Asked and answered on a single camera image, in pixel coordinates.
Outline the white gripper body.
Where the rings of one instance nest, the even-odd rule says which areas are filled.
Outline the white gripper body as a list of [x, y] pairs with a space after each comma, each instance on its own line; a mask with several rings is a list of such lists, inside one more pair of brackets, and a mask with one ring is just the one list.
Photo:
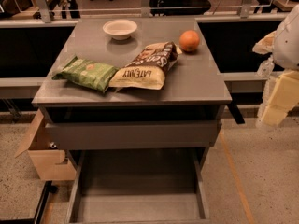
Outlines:
[[262, 55], [271, 53], [273, 51], [275, 35], [276, 35], [275, 31], [266, 35], [264, 38], [262, 38], [259, 42], [257, 42], [253, 46], [252, 51]]

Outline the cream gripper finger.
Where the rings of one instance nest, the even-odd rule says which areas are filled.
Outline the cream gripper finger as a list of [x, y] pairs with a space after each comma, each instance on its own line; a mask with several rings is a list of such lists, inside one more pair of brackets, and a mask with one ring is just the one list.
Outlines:
[[260, 115], [260, 122], [278, 126], [299, 104], [299, 72], [286, 70], [275, 79], [275, 84]]

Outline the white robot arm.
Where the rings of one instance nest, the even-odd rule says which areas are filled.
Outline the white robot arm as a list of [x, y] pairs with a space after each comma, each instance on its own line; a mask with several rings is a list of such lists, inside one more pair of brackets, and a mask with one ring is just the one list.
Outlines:
[[299, 5], [252, 50], [270, 54], [257, 71], [259, 77], [267, 79], [257, 126], [277, 127], [299, 104]]

